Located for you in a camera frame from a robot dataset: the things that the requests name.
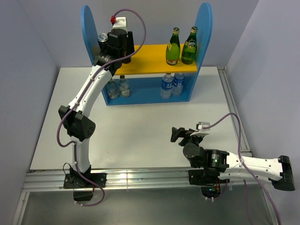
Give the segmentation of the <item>black gold beverage can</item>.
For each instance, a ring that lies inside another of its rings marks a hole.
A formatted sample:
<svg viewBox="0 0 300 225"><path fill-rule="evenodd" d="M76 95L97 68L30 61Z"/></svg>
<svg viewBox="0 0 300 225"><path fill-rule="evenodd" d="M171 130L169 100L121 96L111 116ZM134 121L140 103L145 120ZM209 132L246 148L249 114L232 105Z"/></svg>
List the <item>black gold beverage can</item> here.
<svg viewBox="0 0 300 225"><path fill-rule="evenodd" d="M102 53L106 53L108 50L108 35L107 33L101 33L97 38L100 51Z"/></svg>

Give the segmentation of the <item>blue label plastic bottle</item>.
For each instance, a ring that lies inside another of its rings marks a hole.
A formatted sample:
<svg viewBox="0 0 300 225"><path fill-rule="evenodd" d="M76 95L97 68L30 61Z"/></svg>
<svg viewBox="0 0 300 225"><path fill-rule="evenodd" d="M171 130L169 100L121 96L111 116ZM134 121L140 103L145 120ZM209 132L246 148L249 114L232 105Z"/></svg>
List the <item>blue label plastic bottle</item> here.
<svg viewBox="0 0 300 225"><path fill-rule="evenodd" d="M185 75L183 73L175 73L173 77L172 95L180 96L185 81Z"/></svg>

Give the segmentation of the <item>Pocari Sweat plastic bottle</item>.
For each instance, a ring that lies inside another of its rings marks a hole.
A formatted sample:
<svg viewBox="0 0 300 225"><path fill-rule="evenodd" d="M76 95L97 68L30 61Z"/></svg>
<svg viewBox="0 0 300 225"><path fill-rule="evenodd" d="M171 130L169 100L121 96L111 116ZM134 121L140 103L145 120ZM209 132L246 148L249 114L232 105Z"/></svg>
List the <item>Pocari Sweat plastic bottle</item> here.
<svg viewBox="0 0 300 225"><path fill-rule="evenodd" d="M173 87L173 76L171 73L166 73L161 82L160 96L163 99L168 99L171 96Z"/></svg>

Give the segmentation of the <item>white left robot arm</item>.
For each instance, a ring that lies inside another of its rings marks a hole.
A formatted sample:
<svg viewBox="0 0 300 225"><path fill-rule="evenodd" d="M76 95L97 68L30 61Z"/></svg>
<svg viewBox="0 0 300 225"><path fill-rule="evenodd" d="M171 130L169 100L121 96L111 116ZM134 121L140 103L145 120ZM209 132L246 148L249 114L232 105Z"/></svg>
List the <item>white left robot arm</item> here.
<svg viewBox="0 0 300 225"><path fill-rule="evenodd" d="M79 187L96 186L91 174L89 142L96 124L89 119L92 107L102 91L123 63L129 63L135 52L133 34L126 28L113 28L107 34L88 36L83 33L92 68L88 79L67 105L59 107L59 128L65 128L73 147L73 162L66 180Z"/></svg>

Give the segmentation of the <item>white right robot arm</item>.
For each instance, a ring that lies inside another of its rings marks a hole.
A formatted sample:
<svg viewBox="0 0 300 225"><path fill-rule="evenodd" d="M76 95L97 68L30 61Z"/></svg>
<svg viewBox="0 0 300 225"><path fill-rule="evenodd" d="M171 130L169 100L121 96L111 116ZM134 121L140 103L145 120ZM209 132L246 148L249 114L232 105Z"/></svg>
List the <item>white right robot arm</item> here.
<svg viewBox="0 0 300 225"><path fill-rule="evenodd" d="M270 183L281 191L294 191L294 179L288 156L281 155L273 159L239 157L232 152L204 149L200 142L208 134L204 130L186 130L183 127L172 128L171 142L181 138L179 146L189 161L189 183L197 186L210 186L234 180L255 180Z"/></svg>

